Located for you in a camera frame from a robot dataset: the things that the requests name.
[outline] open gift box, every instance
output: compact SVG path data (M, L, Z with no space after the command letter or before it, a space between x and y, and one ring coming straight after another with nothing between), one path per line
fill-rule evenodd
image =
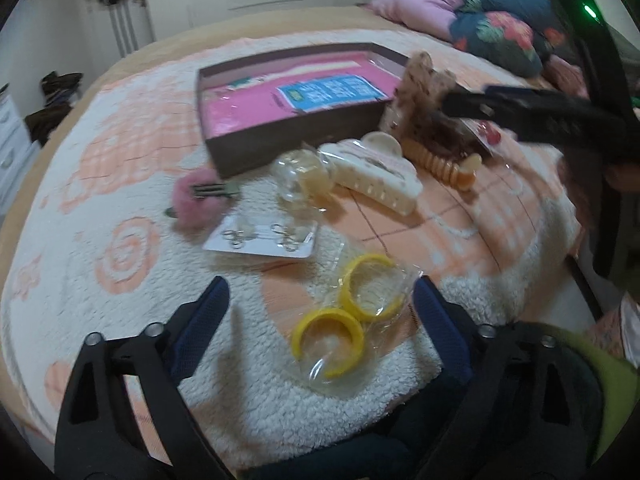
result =
M378 129L408 58L373 43L278 50L198 73L202 134L220 177Z

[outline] white claw clip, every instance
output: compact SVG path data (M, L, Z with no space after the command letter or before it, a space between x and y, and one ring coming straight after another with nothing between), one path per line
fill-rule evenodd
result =
M363 193L406 216L416 207L422 183L414 165L402 158L397 140L384 132L371 132L362 140L347 139L318 148L335 168L335 181Z

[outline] green fabric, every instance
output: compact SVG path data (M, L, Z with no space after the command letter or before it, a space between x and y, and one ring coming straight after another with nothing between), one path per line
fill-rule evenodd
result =
M604 412L600 440L594 462L610 446L640 399L640 378L631 363L617 359L579 334L545 325L545 331L578 352L600 380L604 396Z

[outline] blue gripper pad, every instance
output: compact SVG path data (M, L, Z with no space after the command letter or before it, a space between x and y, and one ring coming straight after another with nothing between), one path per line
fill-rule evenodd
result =
M474 374L469 346L447 314L446 303L427 276L415 282L414 309L422 326L433 341L445 370L461 384L467 384Z
M175 384L191 377L229 308L229 284L216 276L194 302L196 309L170 348L166 369Z

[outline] floral fabric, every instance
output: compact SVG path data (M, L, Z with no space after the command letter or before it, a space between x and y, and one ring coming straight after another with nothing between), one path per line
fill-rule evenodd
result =
M550 0L463 0L453 45L515 75L534 77L565 35Z

